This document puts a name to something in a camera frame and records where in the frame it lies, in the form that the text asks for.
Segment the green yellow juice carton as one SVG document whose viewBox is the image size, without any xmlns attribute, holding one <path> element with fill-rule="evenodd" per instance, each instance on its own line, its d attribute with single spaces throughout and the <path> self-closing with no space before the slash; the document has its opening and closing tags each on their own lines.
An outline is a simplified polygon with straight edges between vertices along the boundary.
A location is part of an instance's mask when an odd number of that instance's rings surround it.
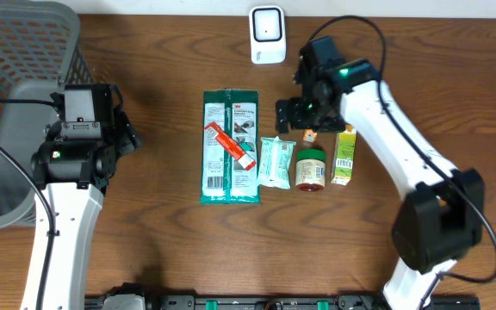
<svg viewBox="0 0 496 310">
<path fill-rule="evenodd" d="M 352 125 L 347 125 L 343 132 L 338 133 L 331 174 L 332 184 L 345 186 L 350 182 L 356 141 L 357 131 Z"/>
</svg>

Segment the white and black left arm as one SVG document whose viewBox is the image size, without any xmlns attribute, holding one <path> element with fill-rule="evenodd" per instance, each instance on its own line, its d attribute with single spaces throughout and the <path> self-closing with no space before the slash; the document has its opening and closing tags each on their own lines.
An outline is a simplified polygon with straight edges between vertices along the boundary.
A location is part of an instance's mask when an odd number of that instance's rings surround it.
<svg viewBox="0 0 496 310">
<path fill-rule="evenodd" d="M 34 245 L 23 309 L 82 309 L 90 247 L 119 158 L 140 146 L 127 115 L 66 121 L 72 136 L 48 140 L 33 156 Z"/>
</svg>

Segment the green 3M package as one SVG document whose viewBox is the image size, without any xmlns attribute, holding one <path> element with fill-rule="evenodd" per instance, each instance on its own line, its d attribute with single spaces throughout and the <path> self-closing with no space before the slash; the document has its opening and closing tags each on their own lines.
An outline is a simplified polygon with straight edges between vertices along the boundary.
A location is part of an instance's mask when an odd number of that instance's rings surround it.
<svg viewBox="0 0 496 310">
<path fill-rule="evenodd" d="M 245 168 L 216 139 L 216 124 L 257 163 L 258 92 L 209 90 L 203 96 L 200 203 L 259 203 L 257 167 Z"/>
</svg>

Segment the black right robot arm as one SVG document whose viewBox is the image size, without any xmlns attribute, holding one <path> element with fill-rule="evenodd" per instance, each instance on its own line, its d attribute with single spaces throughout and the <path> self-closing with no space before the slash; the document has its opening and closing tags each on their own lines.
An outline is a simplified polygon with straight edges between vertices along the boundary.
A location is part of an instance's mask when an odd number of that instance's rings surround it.
<svg viewBox="0 0 496 310">
<path fill-rule="evenodd" d="M 301 57 L 301 96 L 276 103 L 276 128 L 339 132 L 353 126 L 402 200 L 391 231 L 399 259 L 374 309 L 426 309 L 432 292 L 482 240 L 485 185 L 460 171 L 422 136 L 366 59 Z"/>
</svg>

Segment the red sachet packet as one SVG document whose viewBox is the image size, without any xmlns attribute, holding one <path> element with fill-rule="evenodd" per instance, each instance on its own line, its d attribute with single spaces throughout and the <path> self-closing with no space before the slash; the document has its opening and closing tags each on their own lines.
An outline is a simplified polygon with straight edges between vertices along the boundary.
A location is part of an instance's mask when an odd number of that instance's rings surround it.
<svg viewBox="0 0 496 310">
<path fill-rule="evenodd" d="M 204 131 L 208 133 L 212 139 L 216 140 L 244 170 L 250 171 L 256 166 L 256 160 L 252 158 L 244 149 L 242 149 L 241 146 L 229 135 L 227 135 L 216 122 L 210 122 L 204 127 Z"/>
</svg>

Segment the mint green wipes pack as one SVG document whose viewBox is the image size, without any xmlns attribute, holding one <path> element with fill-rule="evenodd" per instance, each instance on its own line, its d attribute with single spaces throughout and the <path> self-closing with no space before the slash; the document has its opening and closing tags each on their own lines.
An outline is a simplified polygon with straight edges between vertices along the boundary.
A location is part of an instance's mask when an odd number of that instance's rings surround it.
<svg viewBox="0 0 496 310">
<path fill-rule="evenodd" d="M 289 168 L 296 143 L 294 141 L 262 137 L 262 150 L 258 167 L 259 185 L 290 189 Z"/>
</svg>

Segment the white jar green lid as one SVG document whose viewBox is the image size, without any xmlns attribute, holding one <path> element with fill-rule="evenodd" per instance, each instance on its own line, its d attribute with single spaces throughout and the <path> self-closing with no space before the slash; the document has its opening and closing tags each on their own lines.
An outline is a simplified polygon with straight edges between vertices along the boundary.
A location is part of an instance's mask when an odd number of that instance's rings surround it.
<svg viewBox="0 0 496 310">
<path fill-rule="evenodd" d="M 316 192 L 326 186 L 326 155 L 319 149 L 297 152 L 295 187 L 305 192 Z"/>
</svg>

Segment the small orange box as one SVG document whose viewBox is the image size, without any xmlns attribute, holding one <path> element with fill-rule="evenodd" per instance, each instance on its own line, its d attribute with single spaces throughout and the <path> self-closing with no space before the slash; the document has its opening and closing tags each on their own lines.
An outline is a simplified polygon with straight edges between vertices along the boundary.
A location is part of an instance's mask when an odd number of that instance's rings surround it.
<svg viewBox="0 0 496 310">
<path fill-rule="evenodd" d="M 306 129 L 303 133 L 303 140 L 307 143 L 314 143 L 318 134 L 311 129 Z"/>
</svg>

